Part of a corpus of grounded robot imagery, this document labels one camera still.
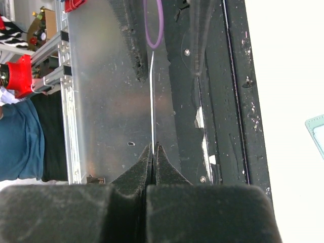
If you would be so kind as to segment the sage green card holder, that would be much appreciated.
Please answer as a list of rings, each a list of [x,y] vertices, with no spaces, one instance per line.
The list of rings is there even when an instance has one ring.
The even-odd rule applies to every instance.
[[[314,118],[308,119],[305,126],[313,139],[317,149],[319,150],[322,158],[324,158],[324,115],[319,115]]]

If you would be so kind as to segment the silver VIP credit card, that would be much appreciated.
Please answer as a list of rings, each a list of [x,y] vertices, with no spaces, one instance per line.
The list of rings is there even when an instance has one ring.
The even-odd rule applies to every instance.
[[[149,85],[150,85],[150,117],[151,117],[151,142],[152,142],[152,154],[155,152],[155,111],[154,111],[154,80],[153,80],[153,70],[154,70],[154,51],[152,51],[150,71],[149,71]]]

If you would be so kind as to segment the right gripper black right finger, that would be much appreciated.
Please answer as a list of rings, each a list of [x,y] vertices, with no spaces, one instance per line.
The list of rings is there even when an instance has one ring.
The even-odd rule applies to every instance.
[[[272,204],[250,185],[194,186],[156,149],[146,190],[148,242],[281,242]]]

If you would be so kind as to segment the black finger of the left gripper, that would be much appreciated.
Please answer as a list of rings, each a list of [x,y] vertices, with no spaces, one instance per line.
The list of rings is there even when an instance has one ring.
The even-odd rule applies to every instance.
[[[148,56],[142,1],[109,1],[123,37],[135,77],[140,82],[148,78]]]

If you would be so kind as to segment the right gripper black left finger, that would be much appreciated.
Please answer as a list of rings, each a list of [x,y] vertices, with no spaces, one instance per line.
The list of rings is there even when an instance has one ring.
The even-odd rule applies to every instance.
[[[108,184],[15,185],[1,191],[1,242],[145,242],[152,147]]]

